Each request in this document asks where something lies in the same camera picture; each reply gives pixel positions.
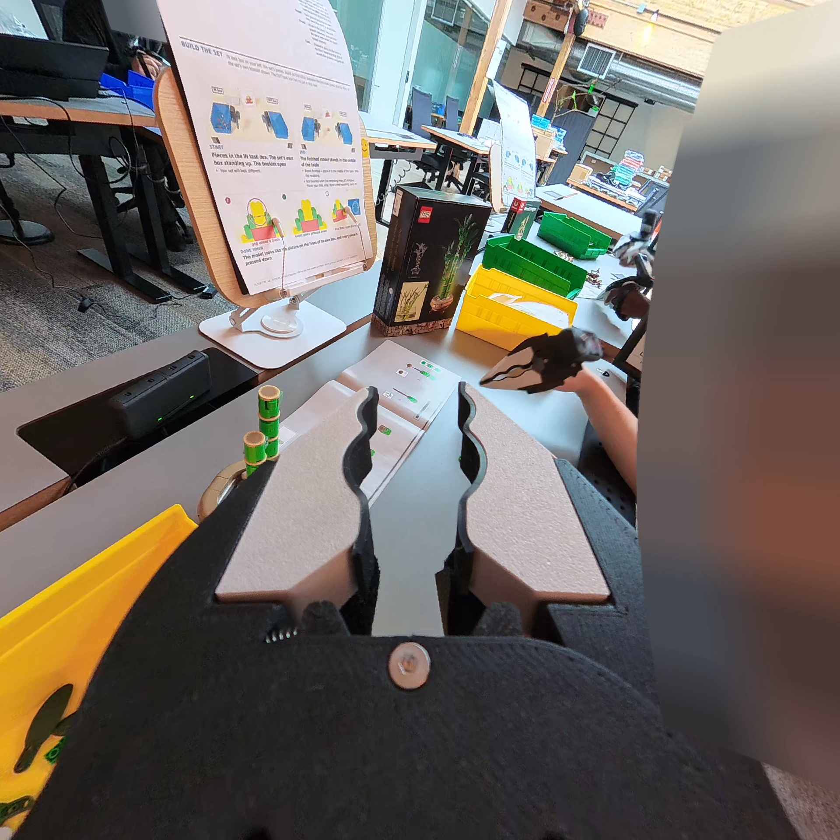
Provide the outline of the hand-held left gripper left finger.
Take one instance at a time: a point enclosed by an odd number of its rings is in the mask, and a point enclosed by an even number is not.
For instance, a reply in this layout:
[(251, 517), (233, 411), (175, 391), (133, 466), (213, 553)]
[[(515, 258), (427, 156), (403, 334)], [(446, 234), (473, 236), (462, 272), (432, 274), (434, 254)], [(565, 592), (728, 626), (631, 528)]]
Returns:
[(370, 635), (380, 569), (361, 484), (378, 402), (373, 386), (353, 393), (246, 481), (262, 489), (217, 586), (220, 601), (278, 602), (295, 623), (327, 601), (352, 634)]

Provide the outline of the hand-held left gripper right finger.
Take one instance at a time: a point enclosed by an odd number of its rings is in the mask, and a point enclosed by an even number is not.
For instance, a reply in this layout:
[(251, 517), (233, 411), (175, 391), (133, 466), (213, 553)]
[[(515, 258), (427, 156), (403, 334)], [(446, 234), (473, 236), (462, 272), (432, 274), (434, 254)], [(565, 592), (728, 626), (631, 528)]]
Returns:
[(447, 635), (468, 635), (495, 603), (532, 635), (544, 607), (600, 608), (611, 597), (550, 451), (487, 400), (458, 385), (460, 468), (455, 547), (436, 575)]

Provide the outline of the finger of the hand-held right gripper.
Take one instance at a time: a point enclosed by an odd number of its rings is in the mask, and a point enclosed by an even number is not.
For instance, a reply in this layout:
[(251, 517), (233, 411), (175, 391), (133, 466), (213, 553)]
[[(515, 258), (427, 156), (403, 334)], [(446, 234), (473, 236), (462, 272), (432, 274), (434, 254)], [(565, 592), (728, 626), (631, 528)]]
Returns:
[(531, 366), (512, 366), (504, 371), (489, 371), (485, 387), (502, 391), (519, 391), (529, 394), (551, 391), (560, 386), (557, 375), (548, 375)]
[[(489, 371), (504, 371), (512, 366), (531, 366), (539, 371), (543, 371), (546, 358), (552, 349), (555, 338), (532, 337), (525, 339)], [(485, 375), (487, 373), (481, 377), (479, 382), (485, 382)]]

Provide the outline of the green bamboo brick model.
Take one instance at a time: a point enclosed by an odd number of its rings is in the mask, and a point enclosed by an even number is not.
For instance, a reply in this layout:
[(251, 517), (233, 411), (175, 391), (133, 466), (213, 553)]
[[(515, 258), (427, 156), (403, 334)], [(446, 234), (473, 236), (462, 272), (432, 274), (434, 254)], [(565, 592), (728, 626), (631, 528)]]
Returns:
[(199, 522), (214, 512), (259, 467), (278, 459), (282, 391), (274, 385), (262, 385), (258, 389), (257, 399), (258, 428), (247, 432), (243, 438), (243, 459), (221, 470), (205, 489), (197, 507)]

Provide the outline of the yellow bin with leaf pieces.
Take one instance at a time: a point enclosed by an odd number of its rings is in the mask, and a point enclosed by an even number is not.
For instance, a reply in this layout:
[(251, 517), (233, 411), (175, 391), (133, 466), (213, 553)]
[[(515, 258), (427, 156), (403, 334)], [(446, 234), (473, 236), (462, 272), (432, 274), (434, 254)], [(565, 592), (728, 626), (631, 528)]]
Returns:
[(66, 714), (77, 712), (131, 606), (195, 529), (174, 505), (2, 617), (2, 838), (23, 824), (66, 745), (68, 730), (48, 738), (28, 770), (14, 772), (36, 712), (65, 684), (74, 686)]

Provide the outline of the person's right forearm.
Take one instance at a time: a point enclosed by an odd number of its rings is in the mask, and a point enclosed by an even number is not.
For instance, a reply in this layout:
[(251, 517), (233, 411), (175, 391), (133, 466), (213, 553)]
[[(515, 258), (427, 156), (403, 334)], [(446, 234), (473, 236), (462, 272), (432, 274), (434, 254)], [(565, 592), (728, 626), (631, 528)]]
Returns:
[(599, 372), (581, 368), (555, 388), (576, 394), (620, 476), (637, 495), (637, 417)]

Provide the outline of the grey desk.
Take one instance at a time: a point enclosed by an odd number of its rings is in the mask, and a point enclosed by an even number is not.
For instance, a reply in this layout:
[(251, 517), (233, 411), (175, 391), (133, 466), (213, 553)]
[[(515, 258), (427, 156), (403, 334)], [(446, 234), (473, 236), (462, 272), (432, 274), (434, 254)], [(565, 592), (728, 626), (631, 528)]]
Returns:
[(222, 363), (221, 384), (196, 399), (185, 420), (195, 421), (214, 409), (267, 382), (291, 367), (291, 363), (265, 370), (244, 362), (202, 336), (197, 328), (185, 329), (127, 350), (80, 365), (68, 371), (24, 385), (1, 395), (1, 530), (21, 522), (36, 511), (60, 499), (76, 474), (64, 464), (55, 464), (24, 438), (18, 429), (38, 423), (42, 417), (65, 412), (78, 403), (100, 403), (124, 383), (138, 379), (181, 356), (204, 350)]
[[(284, 392), (284, 416), (382, 340), (369, 326), (380, 270), (374, 264), (310, 298), (352, 331), (283, 372), (260, 373)], [(503, 355), (455, 328), (395, 341), (473, 385)], [(212, 479), (242, 455), (256, 396), (239, 396), (66, 496), (64, 471), (18, 428), (205, 346), (195, 329), (184, 330), (2, 392), (2, 523), (12, 522), (1, 534), (2, 616), (165, 509), (180, 505), (195, 518)], [(482, 392), (553, 455), (577, 463), (586, 415), (573, 394)], [(468, 486), (457, 407), (456, 393), (371, 508), (381, 566), (374, 635), (441, 634), (434, 574), (454, 546), (458, 499)]]

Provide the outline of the wooden desk with black legs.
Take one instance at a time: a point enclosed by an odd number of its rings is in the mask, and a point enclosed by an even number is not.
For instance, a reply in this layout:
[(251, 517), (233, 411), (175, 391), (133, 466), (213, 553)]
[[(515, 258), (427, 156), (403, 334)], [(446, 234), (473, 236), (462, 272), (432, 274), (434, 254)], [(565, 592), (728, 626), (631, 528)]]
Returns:
[(114, 275), (153, 303), (173, 295), (138, 275), (132, 259), (144, 263), (179, 288), (204, 298), (216, 289), (170, 263), (159, 199), (175, 178), (165, 173), (165, 148), (154, 111), (116, 96), (56, 101), (2, 97), (1, 152), (9, 163), (16, 155), (68, 156), (79, 164), (105, 251), (79, 255)]

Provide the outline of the yellow bin with white bag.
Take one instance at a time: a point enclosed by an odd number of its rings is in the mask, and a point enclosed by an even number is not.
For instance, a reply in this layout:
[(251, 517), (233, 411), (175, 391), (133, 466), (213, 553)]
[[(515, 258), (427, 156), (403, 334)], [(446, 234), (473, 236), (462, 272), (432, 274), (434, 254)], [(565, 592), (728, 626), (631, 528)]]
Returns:
[(576, 301), (555, 295), (501, 270), (479, 266), (465, 288), (456, 323), (457, 330), (506, 350), (515, 349), (527, 338), (542, 334), (555, 335), (562, 331), (550, 323), (488, 300), (490, 295), (498, 292), (566, 310), (572, 320), (570, 326), (574, 325), (578, 309)]

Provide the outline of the white plastic bag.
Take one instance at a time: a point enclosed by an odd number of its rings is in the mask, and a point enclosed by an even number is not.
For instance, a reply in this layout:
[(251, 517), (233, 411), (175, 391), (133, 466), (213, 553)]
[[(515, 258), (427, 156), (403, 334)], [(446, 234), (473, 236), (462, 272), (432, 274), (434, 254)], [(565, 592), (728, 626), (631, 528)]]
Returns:
[(566, 310), (548, 303), (500, 292), (490, 295), (488, 300), (525, 313), (541, 322), (550, 323), (560, 329), (567, 329), (572, 324), (571, 316)]

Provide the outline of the green bin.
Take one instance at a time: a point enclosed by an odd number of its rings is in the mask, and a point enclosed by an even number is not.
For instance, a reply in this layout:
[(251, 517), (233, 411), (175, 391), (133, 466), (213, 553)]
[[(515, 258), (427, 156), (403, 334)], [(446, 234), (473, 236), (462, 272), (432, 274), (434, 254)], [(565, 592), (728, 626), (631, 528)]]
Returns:
[(512, 234), (489, 238), (481, 262), (568, 299), (574, 299), (587, 280), (584, 268)]
[(539, 237), (574, 259), (597, 259), (612, 245), (610, 235), (562, 213), (543, 213)]

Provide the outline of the white instruction booklet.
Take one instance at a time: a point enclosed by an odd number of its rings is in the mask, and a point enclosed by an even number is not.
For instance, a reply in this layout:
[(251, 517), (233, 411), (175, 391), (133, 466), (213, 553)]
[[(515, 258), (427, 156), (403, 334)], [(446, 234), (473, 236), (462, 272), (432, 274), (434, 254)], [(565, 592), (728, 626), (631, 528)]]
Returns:
[(361, 488), (374, 502), (411, 454), (459, 382), (457, 374), (387, 340), (363, 360), (328, 381), (301, 407), (280, 420), (279, 451), (319, 425), (362, 388), (379, 393), (372, 468)]

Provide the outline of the small black LEGO box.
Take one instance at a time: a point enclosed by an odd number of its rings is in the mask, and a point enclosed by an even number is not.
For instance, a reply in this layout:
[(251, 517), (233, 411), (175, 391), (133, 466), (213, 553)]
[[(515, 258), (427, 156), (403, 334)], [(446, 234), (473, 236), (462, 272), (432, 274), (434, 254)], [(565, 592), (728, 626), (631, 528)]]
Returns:
[(540, 208), (541, 201), (537, 197), (513, 198), (501, 227), (501, 234), (511, 235), (516, 240), (525, 239)]

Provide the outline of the black bamboo set box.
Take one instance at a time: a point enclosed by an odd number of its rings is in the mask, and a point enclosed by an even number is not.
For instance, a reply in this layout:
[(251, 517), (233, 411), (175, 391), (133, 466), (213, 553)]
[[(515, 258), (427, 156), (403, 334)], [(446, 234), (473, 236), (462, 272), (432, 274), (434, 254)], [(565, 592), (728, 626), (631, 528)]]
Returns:
[(398, 186), (372, 328), (388, 338), (448, 329), (490, 214), (475, 196)]

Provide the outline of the black power box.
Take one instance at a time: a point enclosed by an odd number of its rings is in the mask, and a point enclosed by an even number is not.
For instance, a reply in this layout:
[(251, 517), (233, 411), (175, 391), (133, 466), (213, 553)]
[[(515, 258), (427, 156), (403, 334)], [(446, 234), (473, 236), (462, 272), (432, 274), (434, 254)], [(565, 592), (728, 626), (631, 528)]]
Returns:
[(108, 414), (121, 438), (136, 441), (212, 387), (211, 363), (199, 350), (146, 374), (110, 396)]

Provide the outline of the stack of colourful bins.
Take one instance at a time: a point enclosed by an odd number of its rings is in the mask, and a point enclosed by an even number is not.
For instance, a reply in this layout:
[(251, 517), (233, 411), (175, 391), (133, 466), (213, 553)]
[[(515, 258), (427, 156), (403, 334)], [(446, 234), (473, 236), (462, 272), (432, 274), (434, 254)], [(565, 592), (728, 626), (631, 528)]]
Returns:
[(594, 159), (586, 165), (591, 168), (585, 181), (588, 186), (627, 203), (640, 204), (659, 188), (644, 174), (644, 156), (635, 150), (627, 150), (619, 162)]

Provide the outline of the background document stand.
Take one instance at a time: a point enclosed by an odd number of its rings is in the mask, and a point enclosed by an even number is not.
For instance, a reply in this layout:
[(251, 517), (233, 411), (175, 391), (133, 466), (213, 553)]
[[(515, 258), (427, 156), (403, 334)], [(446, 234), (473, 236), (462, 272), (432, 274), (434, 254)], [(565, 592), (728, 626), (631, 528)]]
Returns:
[(500, 115), (500, 189), (504, 207), (516, 198), (534, 198), (538, 163), (529, 105), (518, 95), (492, 82)]

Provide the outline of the printed instruction sheet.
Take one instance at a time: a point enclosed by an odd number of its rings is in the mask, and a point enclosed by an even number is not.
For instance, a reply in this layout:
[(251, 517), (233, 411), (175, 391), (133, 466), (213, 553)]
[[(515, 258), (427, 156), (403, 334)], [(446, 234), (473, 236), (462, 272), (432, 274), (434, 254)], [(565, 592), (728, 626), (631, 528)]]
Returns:
[(315, 288), (375, 247), (350, 55), (323, 1), (160, 1), (243, 292)]

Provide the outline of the dark green leaf piece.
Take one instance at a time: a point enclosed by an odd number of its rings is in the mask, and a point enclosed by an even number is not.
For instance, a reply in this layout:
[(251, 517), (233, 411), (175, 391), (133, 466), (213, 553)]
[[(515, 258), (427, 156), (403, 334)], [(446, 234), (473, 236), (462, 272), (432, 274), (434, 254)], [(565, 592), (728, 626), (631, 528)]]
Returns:
[(73, 688), (73, 684), (65, 684), (56, 689), (36, 712), (26, 734), (24, 749), (14, 766), (16, 774), (28, 770), (41, 746), (50, 737), (67, 734), (70, 719), (74, 716), (73, 712), (66, 714)]

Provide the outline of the wooden document stand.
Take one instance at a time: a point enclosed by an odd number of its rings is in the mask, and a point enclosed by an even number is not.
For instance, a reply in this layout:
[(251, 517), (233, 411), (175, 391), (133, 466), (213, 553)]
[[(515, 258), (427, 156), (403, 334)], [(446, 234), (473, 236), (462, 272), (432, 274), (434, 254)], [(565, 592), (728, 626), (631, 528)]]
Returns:
[(154, 87), (154, 110), (211, 281), (234, 310), (199, 324), (199, 332), (256, 369), (280, 371), (372, 318), (375, 220), (364, 223), (371, 256), (317, 276), (303, 290), (242, 292), (203, 168), (195, 130), (174, 69)]

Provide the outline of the blue bin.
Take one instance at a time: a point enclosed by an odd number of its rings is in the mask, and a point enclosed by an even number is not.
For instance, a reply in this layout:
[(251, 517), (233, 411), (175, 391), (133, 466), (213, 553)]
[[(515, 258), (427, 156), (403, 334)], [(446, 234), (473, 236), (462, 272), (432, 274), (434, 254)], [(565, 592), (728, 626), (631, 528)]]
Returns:
[(103, 89), (114, 91), (121, 97), (140, 102), (147, 108), (153, 108), (154, 80), (132, 70), (128, 71), (127, 81), (122, 81), (104, 72), (100, 77), (100, 86)]

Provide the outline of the black laptop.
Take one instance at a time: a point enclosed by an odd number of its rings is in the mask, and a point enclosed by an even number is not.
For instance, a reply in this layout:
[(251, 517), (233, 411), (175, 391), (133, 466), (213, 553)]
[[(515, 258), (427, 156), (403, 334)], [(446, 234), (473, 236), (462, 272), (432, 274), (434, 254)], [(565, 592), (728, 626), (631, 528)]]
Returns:
[(1, 35), (1, 92), (67, 101), (94, 98), (109, 61), (107, 47)]

